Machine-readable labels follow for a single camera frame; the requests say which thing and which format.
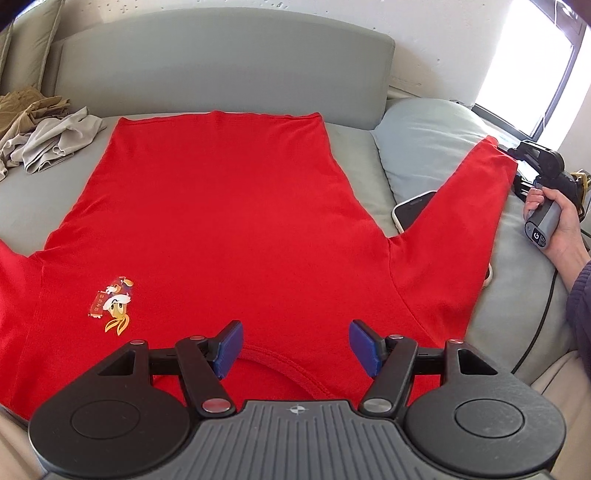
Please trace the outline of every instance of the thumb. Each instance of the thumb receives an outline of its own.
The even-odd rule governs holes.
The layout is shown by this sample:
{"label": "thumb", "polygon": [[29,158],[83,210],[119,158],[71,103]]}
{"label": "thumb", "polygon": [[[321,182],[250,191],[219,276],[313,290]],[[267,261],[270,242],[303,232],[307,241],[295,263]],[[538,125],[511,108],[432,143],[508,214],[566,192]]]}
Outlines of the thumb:
{"label": "thumb", "polygon": [[542,192],[544,192],[544,196],[546,198],[558,203],[561,210],[575,208],[573,202],[565,197],[564,193],[560,192],[559,190],[542,187]]}

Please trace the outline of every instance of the metal screw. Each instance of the metal screw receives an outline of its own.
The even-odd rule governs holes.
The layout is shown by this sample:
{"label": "metal screw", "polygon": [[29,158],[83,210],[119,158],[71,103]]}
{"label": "metal screw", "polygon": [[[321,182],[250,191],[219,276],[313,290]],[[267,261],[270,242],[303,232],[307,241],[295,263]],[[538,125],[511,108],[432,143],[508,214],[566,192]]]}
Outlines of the metal screw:
{"label": "metal screw", "polygon": [[392,404],[385,398],[370,398],[363,402],[363,407],[371,413],[386,413],[392,409]]}
{"label": "metal screw", "polygon": [[232,404],[225,398],[210,398],[201,405],[209,413],[224,413],[232,408]]}

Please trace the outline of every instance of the red shirt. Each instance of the red shirt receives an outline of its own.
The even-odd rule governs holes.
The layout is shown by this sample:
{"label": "red shirt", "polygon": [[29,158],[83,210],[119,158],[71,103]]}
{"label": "red shirt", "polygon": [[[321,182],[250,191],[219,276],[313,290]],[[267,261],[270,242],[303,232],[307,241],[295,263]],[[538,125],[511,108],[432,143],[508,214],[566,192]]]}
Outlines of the red shirt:
{"label": "red shirt", "polygon": [[125,342],[172,347],[232,319],[245,329],[224,380],[237,405],[358,402],[371,380],[350,321],[423,346],[462,337],[515,169],[482,141],[389,239],[318,114],[121,119],[45,249],[0,242],[0,403],[28,418]]}

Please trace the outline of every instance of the pile of clothes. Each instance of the pile of clothes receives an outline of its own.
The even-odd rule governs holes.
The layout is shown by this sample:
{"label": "pile of clothes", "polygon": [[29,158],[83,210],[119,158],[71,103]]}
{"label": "pile of clothes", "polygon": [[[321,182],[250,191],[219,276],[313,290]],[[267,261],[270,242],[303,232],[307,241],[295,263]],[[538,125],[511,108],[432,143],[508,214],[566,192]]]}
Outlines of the pile of clothes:
{"label": "pile of clothes", "polygon": [[27,173],[45,170],[90,144],[104,129],[86,107],[69,115],[70,101],[45,97],[33,87],[0,96],[0,180],[23,164]]}

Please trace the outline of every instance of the wrist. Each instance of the wrist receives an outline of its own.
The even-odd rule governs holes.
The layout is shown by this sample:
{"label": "wrist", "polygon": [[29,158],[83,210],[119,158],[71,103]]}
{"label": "wrist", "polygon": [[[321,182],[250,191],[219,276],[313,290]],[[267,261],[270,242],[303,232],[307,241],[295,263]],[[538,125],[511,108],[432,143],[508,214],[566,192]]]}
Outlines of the wrist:
{"label": "wrist", "polygon": [[577,242],[571,248],[560,251],[552,257],[548,256],[548,258],[558,270],[564,286],[569,292],[583,267],[591,261],[583,242]]}

